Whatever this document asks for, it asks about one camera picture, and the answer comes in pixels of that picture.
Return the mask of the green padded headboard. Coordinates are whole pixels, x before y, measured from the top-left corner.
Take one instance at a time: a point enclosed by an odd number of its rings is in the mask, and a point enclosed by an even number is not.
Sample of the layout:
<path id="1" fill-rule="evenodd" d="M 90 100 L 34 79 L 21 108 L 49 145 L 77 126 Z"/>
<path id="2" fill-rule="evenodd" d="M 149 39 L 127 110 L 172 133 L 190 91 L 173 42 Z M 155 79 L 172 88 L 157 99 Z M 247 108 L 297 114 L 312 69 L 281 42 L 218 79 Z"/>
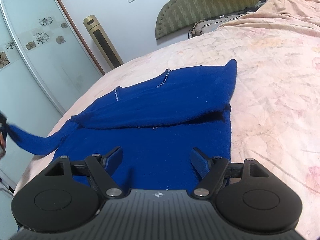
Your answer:
<path id="1" fill-rule="evenodd" d="M 155 38 L 169 35 L 200 20 L 253 7 L 259 0 L 170 0 L 160 10 Z"/>

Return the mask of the peach blanket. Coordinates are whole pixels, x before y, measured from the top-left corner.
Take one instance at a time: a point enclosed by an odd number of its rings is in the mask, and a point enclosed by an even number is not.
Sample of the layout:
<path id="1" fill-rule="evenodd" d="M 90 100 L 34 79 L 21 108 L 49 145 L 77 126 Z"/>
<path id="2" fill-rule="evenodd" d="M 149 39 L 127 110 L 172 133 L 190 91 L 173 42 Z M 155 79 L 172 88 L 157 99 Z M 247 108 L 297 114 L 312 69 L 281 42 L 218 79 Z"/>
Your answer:
<path id="1" fill-rule="evenodd" d="M 268 0 L 256 12 L 221 27 L 283 30 L 319 37 L 319 0 Z"/>

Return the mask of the glass floral wardrobe door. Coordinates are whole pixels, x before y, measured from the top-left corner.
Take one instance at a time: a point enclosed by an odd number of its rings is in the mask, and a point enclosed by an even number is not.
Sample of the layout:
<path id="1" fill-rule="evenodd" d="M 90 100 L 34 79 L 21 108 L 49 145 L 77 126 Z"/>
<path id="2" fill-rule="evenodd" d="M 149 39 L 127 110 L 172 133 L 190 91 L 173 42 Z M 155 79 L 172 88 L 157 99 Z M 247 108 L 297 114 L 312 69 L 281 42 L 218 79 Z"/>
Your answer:
<path id="1" fill-rule="evenodd" d="M 101 73 L 55 0 L 1 0 L 1 112 L 45 137 Z"/>

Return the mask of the gold tower fan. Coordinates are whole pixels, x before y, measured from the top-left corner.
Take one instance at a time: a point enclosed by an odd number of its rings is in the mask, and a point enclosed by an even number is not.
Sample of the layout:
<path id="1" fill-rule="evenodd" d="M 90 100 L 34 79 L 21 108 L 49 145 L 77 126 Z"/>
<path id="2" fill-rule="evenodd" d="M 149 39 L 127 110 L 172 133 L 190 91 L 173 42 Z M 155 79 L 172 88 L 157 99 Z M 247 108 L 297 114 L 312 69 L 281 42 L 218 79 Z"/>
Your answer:
<path id="1" fill-rule="evenodd" d="M 116 48 L 94 15 L 86 17 L 83 24 L 111 69 L 124 64 Z"/>

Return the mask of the blue knit sweater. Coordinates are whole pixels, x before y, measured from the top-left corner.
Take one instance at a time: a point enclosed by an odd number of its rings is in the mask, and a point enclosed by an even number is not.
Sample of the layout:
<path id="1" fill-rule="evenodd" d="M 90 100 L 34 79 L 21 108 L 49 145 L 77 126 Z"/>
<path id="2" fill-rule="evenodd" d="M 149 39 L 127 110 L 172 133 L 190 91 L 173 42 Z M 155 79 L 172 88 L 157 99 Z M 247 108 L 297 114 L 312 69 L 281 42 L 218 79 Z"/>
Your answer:
<path id="1" fill-rule="evenodd" d="M 168 69 L 151 80 L 115 88 L 49 137 L 15 125 L 4 129 L 31 154 L 66 155 L 72 161 L 120 147 L 123 155 L 112 178 L 124 190 L 191 191 L 200 180 L 190 161 L 193 148 L 209 157 L 231 156 L 236 74 L 235 60 Z"/>

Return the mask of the pink floral bed sheet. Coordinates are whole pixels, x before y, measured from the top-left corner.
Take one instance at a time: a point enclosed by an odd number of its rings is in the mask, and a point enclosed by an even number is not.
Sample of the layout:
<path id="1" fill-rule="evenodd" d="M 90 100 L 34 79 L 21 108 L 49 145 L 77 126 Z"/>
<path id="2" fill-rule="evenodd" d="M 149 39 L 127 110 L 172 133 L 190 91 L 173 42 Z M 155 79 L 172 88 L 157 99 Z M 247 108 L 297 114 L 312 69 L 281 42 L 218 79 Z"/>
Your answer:
<path id="1" fill-rule="evenodd" d="M 115 87 L 166 69 L 238 63 L 231 100 L 233 161 L 265 165 L 303 202 L 297 230 L 319 237 L 319 26 L 279 18 L 239 20 L 134 59 L 98 80 L 55 130 Z"/>

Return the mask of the black clothes pile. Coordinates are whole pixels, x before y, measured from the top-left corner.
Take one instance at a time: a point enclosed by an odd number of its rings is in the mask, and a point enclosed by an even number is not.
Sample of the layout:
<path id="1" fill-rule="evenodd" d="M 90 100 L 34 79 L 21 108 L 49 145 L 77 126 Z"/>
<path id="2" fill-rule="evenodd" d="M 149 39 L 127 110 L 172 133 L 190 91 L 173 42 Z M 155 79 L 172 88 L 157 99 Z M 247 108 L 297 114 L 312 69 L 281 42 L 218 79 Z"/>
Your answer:
<path id="1" fill-rule="evenodd" d="M 266 3 L 266 0 L 259 0 L 253 7 L 245 7 L 244 14 L 256 12 L 258 9 L 260 9 L 264 4 Z"/>

